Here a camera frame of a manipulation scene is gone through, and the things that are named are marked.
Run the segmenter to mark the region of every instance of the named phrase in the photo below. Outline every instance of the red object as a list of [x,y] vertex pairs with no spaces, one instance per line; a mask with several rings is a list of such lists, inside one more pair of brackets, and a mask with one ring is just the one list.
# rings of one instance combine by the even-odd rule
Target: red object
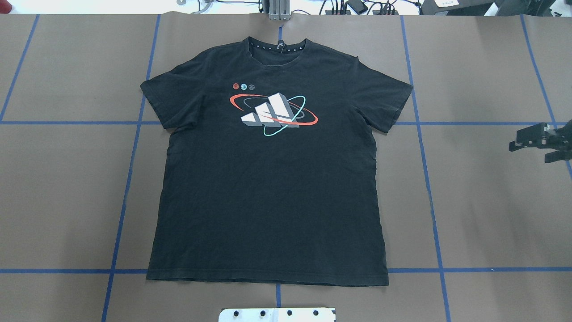
[[0,13],[9,13],[12,11],[12,5],[8,0],[0,0]]

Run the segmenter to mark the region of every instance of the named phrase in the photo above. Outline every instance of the black t-shirt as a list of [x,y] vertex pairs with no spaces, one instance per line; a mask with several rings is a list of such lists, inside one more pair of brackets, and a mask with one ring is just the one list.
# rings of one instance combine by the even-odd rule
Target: black t-shirt
[[248,37],[141,89],[177,128],[147,279],[388,284],[370,126],[387,133],[411,85]]

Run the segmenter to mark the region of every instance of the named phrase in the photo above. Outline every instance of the crew neckline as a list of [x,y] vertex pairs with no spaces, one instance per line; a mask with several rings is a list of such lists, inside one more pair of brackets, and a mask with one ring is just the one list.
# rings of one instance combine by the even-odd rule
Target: crew neckline
[[[252,61],[254,64],[258,65],[258,67],[263,68],[263,69],[270,69],[270,70],[277,70],[277,69],[286,69],[286,68],[290,68],[294,65],[296,65],[298,62],[300,62],[300,60],[303,59],[303,57],[307,56],[307,51],[308,49],[311,47],[312,41],[310,41],[308,38],[305,38],[304,40],[302,40],[301,42],[297,43],[297,44],[286,44],[286,46],[284,48],[278,48],[278,45],[273,45],[273,44],[268,44],[266,42],[262,42],[260,40],[257,40],[253,37],[247,37],[245,40],[243,40],[243,48],[244,48],[244,53],[247,55],[248,60]],[[282,65],[265,65],[264,63],[262,63],[261,61],[259,61],[258,59],[252,57],[252,53],[251,53],[251,46],[255,46],[257,48],[262,48],[268,51],[273,51],[273,52],[278,52],[280,53],[282,50],[282,53],[284,54],[288,54],[288,53],[292,53],[292,52],[299,52],[298,56],[296,56],[293,60],[287,62],[286,64],[282,64]]]

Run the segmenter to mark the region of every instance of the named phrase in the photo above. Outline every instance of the white paper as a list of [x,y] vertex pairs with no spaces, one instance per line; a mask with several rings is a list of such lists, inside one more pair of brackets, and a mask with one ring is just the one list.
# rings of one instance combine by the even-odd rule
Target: white paper
[[435,3],[437,4],[437,7],[439,7],[439,8],[452,7],[452,6],[458,6],[459,5],[458,0],[435,0]]

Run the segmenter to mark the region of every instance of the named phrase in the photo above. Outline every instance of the short sleeve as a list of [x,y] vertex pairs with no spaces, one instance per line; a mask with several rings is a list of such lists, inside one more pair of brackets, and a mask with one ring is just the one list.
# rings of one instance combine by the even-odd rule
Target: short sleeve
[[196,123],[207,79],[208,55],[202,52],[140,87],[163,127],[176,128]]
[[366,123],[384,133],[395,124],[413,86],[370,69],[358,58],[352,65],[352,105]]

